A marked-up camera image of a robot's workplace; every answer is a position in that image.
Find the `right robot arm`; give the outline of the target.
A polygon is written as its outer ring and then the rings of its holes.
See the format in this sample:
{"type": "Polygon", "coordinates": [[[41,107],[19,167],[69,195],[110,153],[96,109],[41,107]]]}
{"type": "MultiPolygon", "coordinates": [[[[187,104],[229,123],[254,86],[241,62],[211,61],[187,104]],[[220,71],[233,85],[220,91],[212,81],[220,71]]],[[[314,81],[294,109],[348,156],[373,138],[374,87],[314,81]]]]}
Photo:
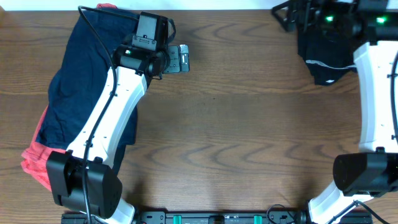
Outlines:
{"type": "Polygon", "coordinates": [[[397,190],[397,2],[286,1],[271,10],[287,32],[339,34],[353,46],[361,96],[357,153],[333,163],[333,181],[293,217],[294,223],[371,223],[356,207],[397,190]]]}

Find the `black shorts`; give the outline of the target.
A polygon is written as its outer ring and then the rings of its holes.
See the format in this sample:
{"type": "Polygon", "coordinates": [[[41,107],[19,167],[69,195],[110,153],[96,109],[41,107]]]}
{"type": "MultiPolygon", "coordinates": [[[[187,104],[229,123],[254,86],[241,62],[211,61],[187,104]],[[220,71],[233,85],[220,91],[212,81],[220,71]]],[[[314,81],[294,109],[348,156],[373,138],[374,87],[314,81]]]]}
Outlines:
{"type": "Polygon", "coordinates": [[[330,86],[348,72],[356,72],[349,42],[338,36],[327,37],[322,31],[297,31],[298,55],[305,62],[314,84],[330,86]]]}

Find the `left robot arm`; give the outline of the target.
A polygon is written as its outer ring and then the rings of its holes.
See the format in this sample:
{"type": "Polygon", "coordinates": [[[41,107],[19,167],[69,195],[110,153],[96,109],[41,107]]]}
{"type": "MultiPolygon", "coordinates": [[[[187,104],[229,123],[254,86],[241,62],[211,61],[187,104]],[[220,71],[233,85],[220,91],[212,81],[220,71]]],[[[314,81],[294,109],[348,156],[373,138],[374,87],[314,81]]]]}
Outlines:
{"type": "Polygon", "coordinates": [[[57,205],[69,209],[62,223],[132,223],[135,208],[122,198],[114,158],[134,108],[152,80],[188,72],[189,49],[174,45],[174,21],[142,12],[137,32],[108,54],[110,68],[101,96],[65,152],[51,152],[46,163],[57,205]]]}

